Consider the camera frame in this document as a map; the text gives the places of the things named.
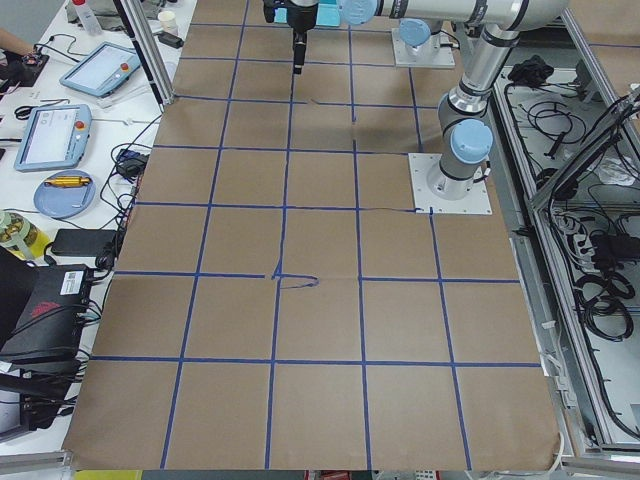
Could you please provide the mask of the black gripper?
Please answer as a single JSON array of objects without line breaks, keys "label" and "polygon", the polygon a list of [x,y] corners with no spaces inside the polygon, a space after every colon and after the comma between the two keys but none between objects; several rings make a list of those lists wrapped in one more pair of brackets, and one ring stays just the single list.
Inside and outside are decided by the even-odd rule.
[{"label": "black gripper", "polygon": [[286,22],[293,31],[293,73],[300,75],[305,65],[307,34],[316,26],[318,14],[317,1],[303,0],[264,0],[263,14],[267,23],[274,23],[276,10],[286,11]]}]

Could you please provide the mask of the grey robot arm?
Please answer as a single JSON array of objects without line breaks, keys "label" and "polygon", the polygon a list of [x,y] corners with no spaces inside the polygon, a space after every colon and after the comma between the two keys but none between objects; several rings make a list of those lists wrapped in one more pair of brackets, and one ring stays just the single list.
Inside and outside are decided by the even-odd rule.
[{"label": "grey robot arm", "polygon": [[520,34],[556,19],[566,1],[339,1],[340,17],[361,25],[375,16],[462,22],[482,28],[472,58],[457,86],[438,107],[444,152],[427,174],[429,189],[446,200],[464,198],[474,183],[479,165],[493,145],[493,133],[482,120],[488,98]]}]

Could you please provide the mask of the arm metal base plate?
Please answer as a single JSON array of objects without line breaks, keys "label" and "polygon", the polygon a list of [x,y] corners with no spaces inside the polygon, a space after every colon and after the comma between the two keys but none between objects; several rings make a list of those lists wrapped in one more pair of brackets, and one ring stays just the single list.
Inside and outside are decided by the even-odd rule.
[{"label": "arm metal base plate", "polygon": [[446,46],[444,32],[432,35],[418,47],[411,47],[401,39],[399,28],[391,30],[396,67],[453,70],[456,62],[453,48]]},{"label": "arm metal base plate", "polygon": [[453,180],[440,169],[440,154],[409,153],[414,210],[421,214],[491,215],[484,172]]}]

